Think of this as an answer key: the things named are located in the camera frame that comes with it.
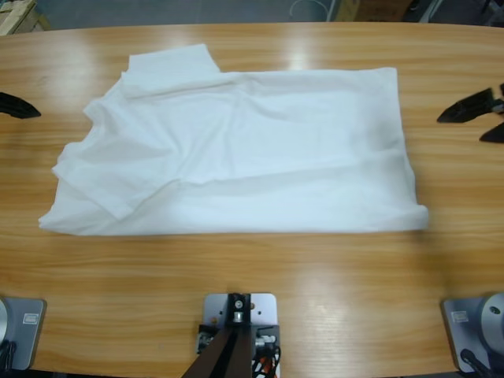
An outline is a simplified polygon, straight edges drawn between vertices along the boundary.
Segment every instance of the metal mounting plate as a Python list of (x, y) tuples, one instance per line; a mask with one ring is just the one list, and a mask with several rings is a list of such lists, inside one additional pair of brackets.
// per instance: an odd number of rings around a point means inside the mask
[[(275, 295), (270, 293), (252, 293), (250, 311), (252, 325), (278, 325)], [(209, 294), (203, 307), (203, 324), (218, 328), (224, 327), (224, 317), (228, 305), (228, 294)]]

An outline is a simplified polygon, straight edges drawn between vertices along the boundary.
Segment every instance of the wooden table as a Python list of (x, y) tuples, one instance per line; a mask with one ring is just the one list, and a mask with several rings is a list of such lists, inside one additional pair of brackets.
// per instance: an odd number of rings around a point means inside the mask
[[(0, 39), (2, 91), (40, 118), (0, 115), (0, 291), (44, 298), (34, 368), (180, 376), (210, 292), (278, 298), (282, 375), (378, 377), (454, 370), (439, 309), (504, 290), (504, 146), (497, 125), (437, 124), (504, 82), (504, 30), (433, 24), (242, 24), (49, 31)], [(75, 237), (38, 229), (50, 168), (90, 129), (83, 107), (129, 54), (206, 43), (223, 71), (398, 68), (426, 232)]]

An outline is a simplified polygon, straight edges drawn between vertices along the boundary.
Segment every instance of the white cable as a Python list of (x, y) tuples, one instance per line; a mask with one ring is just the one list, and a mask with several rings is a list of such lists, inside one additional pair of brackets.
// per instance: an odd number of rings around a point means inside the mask
[(300, 2), (316, 2), (319, 6), (321, 6), (322, 8), (324, 8), (325, 14), (326, 14), (326, 18), (329, 17), (329, 9), (328, 9), (328, 7), (325, 6), (322, 2), (319, 2), (318, 0), (296, 0), (295, 2), (292, 3), (291, 8), (289, 9), (289, 16), (293, 17), (292, 11), (297, 6), (297, 4), (299, 4)]

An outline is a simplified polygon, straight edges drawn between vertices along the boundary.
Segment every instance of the white t-shirt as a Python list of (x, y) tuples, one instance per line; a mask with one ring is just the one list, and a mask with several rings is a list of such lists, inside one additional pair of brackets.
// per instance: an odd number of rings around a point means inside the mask
[(58, 158), (40, 227), (75, 235), (427, 227), (395, 69), (220, 72), (206, 46), (130, 57)]

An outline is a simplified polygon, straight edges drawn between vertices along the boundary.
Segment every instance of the label sticker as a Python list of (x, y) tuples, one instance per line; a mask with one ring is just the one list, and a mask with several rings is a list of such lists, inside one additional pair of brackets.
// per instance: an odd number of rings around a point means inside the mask
[(37, 325), (39, 323), (39, 315), (37, 313), (26, 313), (23, 317), (23, 324)]
[(467, 311), (452, 311), (451, 318), (453, 319), (454, 323), (464, 323), (466, 321), (469, 321), (469, 318), (467, 317)]

